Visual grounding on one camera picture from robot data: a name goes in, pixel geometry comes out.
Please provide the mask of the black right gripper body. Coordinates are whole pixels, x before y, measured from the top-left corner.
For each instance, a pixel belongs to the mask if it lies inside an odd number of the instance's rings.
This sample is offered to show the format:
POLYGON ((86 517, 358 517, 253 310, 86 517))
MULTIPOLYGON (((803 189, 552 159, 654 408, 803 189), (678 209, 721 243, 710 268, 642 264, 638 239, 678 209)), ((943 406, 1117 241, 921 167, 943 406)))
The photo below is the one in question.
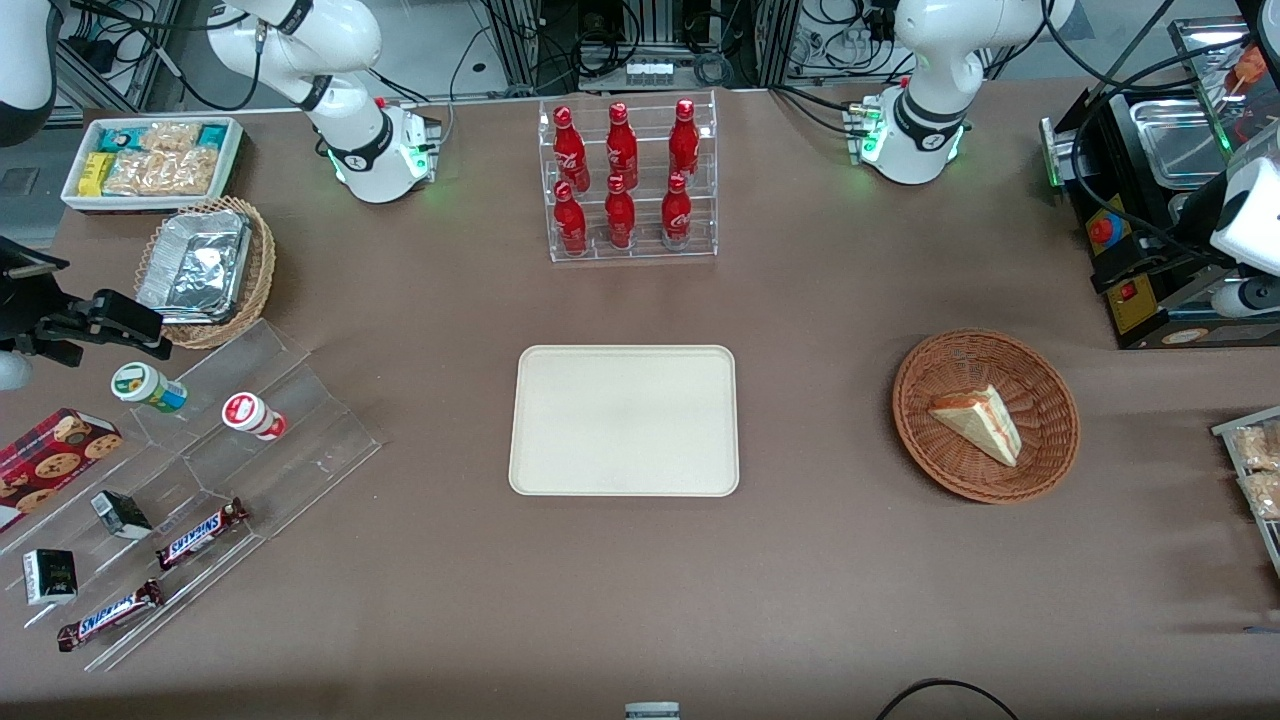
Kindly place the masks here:
POLYGON ((82 300, 64 292, 55 278, 69 261, 1 238, 3 348, 78 366, 81 343, 99 345, 82 300))

